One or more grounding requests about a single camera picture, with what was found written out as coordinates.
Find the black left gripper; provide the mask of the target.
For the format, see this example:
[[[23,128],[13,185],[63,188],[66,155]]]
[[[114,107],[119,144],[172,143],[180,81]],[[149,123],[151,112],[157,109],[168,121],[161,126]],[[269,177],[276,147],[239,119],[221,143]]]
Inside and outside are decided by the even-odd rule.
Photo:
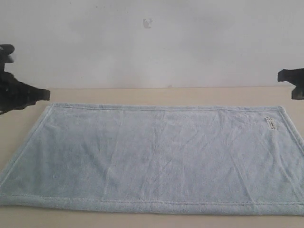
[[[12,73],[0,73],[0,111],[23,110],[33,106],[36,101],[49,101],[50,91],[47,89],[26,86],[18,81]]]

